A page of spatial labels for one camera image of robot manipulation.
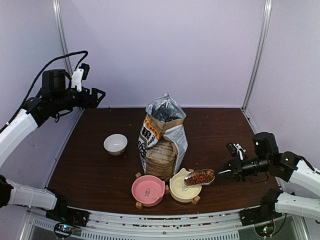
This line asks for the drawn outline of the brown pet food bag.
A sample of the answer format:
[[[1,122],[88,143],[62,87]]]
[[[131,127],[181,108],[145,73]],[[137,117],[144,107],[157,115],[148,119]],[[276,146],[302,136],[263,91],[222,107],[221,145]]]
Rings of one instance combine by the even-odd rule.
[[[137,147],[143,172],[168,182],[178,172],[188,149],[186,113],[168,93],[145,108]]]

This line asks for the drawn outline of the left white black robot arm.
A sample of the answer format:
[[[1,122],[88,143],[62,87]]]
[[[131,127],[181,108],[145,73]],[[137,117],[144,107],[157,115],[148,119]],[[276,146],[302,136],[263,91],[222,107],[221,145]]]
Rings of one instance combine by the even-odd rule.
[[[58,121],[75,107],[95,109],[106,93],[97,88],[82,86],[90,67],[83,63],[72,75],[64,69],[46,70],[42,74],[42,86],[35,97],[29,98],[18,110],[13,120],[0,132],[0,163],[4,164],[16,147],[49,118]],[[72,218],[66,199],[48,189],[34,188],[0,177],[0,206],[35,207],[52,211],[61,222]]]

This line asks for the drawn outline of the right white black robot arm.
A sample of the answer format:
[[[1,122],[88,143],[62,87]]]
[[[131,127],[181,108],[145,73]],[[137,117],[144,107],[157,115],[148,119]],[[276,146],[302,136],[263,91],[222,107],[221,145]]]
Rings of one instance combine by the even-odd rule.
[[[232,158],[215,171],[218,178],[244,182],[246,177],[260,173],[280,178],[287,183],[304,187],[320,194],[320,171],[303,156],[291,151],[279,152],[273,133],[259,132],[252,137],[255,157],[248,158],[240,145],[226,145]],[[271,219],[273,214],[292,214],[320,220],[320,200],[299,197],[278,189],[270,189],[256,210],[259,220]]]

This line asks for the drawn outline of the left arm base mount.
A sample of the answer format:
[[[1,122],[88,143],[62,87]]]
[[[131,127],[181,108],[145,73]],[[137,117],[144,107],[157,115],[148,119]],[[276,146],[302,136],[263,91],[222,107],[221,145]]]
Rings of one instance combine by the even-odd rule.
[[[45,217],[71,226],[86,227],[90,213],[86,210],[71,208],[68,200],[60,193],[53,191],[57,198],[54,209],[44,210]]]

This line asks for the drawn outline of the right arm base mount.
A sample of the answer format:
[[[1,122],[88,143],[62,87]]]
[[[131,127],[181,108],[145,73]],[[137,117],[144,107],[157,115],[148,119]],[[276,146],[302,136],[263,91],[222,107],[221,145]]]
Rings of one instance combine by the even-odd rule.
[[[280,218],[282,214],[276,212],[275,203],[278,202],[278,197],[282,193],[281,190],[270,189],[260,200],[259,206],[241,210],[239,216],[242,225],[254,225]]]

